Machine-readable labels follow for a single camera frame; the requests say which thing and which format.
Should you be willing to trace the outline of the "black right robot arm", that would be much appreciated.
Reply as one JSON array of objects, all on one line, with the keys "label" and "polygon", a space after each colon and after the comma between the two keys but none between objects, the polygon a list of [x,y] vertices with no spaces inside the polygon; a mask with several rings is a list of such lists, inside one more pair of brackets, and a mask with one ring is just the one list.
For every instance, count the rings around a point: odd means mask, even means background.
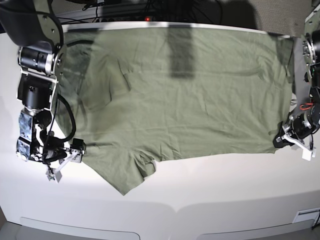
[{"label": "black right robot arm", "polygon": [[53,12],[52,2],[3,0],[0,23],[18,46],[21,76],[17,98],[23,109],[18,119],[17,156],[45,165],[55,161],[81,162],[86,145],[75,138],[75,119],[71,118],[71,132],[65,138],[55,137],[52,131],[58,104],[62,103],[68,113],[72,111],[58,93],[67,52],[63,28]]}]

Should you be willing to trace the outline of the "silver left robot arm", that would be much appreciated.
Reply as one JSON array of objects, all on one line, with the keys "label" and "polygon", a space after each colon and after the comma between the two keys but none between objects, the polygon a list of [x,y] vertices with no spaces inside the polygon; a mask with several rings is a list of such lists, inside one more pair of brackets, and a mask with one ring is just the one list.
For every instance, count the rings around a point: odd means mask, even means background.
[{"label": "silver left robot arm", "polygon": [[305,19],[304,33],[301,37],[302,52],[306,66],[304,81],[310,84],[309,102],[299,106],[302,113],[289,115],[273,140],[275,148],[297,145],[304,148],[304,139],[310,137],[313,150],[313,135],[320,129],[320,6]]}]

